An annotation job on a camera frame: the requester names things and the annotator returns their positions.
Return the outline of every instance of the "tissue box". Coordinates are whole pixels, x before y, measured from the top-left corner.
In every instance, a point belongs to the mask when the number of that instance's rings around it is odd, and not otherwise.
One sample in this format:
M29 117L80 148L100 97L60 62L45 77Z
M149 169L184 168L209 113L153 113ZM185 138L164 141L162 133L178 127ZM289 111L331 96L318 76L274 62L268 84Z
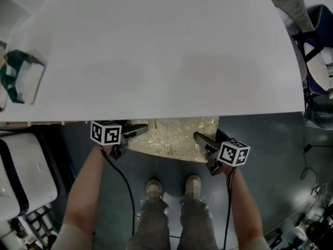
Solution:
M20 50L4 55L1 84L13 103L33 104L44 69L38 59Z

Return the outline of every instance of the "person's right arm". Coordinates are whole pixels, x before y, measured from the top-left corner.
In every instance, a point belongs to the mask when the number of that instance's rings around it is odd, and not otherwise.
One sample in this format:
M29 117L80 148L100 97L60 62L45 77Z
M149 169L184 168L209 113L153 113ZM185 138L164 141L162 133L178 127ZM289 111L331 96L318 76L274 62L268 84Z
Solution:
M232 167L223 166L223 172L227 177L231 170ZM236 169L235 171L231 188L231 205L239 249L252 249L252 247L247 244L251 244L253 239L257 239L257 241L261 243L257 249L270 249L263 239L262 221L258 207L246 186L240 169Z

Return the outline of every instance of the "white appliance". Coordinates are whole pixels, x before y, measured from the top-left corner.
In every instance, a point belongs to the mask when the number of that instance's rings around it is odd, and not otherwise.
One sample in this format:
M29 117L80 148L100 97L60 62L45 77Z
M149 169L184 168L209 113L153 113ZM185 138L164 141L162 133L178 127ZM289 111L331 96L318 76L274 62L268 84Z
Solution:
M30 213L57 196L38 138L33 133L0 137L0 221Z

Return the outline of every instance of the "white table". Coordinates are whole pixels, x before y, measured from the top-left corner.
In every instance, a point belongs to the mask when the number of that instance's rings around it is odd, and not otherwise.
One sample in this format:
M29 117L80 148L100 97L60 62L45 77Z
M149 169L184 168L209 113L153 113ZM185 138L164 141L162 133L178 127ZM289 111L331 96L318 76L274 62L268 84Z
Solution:
M270 0L46 0L10 48L47 67L0 121L302 111L299 68Z

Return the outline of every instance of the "leg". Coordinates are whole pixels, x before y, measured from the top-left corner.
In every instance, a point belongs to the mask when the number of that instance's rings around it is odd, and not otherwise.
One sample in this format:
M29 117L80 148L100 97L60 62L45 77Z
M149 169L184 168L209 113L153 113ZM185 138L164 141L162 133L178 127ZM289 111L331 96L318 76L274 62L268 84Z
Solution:
M186 181L185 197L181 200L183 232L178 250L217 250L213 223L206 204L198 198L201 193L199 176Z
M126 249L170 250L168 218L164 213L168 205L161 199L161 184L156 180L149 181L146 193L147 200L139 212L138 229Z

